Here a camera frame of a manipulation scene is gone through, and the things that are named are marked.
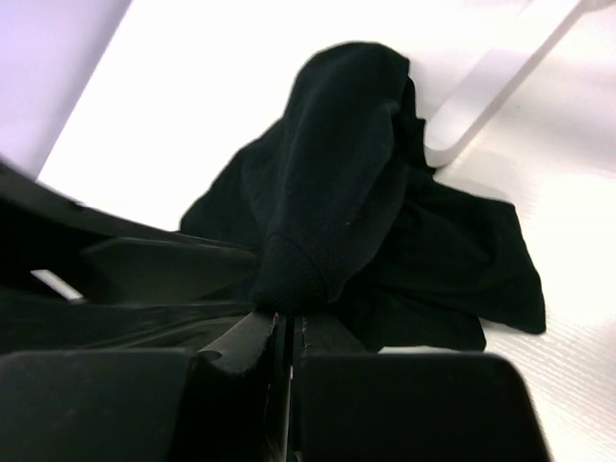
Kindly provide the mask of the black t shirt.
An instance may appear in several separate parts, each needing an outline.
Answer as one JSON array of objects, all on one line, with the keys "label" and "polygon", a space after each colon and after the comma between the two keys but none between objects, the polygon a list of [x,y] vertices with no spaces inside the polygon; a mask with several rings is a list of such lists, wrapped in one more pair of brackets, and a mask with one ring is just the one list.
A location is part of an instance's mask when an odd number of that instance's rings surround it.
[{"label": "black t shirt", "polygon": [[258,254],[256,273],[227,296],[329,312],[372,351],[481,351],[485,321],[540,335],[542,284],[516,209],[436,181],[409,67],[372,42],[314,55],[283,115],[179,229]]}]

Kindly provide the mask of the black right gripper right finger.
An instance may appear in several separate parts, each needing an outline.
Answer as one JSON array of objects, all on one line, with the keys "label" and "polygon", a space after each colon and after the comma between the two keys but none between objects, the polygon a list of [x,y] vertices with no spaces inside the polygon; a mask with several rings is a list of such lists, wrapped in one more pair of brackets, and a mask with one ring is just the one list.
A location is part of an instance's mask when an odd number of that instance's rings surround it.
[{"label": "black right gripper right finger", "polygon": [[549,461],[526,384],[491,353],[374,353],[333,316],[294,319],[304,461]]}]

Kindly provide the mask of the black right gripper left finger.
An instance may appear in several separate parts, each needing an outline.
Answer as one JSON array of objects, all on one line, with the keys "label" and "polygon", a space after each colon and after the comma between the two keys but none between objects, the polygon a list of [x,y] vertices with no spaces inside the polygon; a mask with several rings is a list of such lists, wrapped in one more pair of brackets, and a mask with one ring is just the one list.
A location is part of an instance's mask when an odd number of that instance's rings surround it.
[{"label": "black right gripper left finger", "polygon": [[277,317],[211,300],[255,267],[2,165],[2,459],[277,460]]}]

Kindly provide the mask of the white clothes rack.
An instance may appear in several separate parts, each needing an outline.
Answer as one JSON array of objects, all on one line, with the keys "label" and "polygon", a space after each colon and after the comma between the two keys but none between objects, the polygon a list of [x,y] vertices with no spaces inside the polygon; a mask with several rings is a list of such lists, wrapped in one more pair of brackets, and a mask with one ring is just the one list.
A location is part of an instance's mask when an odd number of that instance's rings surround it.
[{"label": "white clothes rack", "polygon": [[452,90],[425,126],[424,153],[444,167],[584,14],[604,1],[530,1]]}]

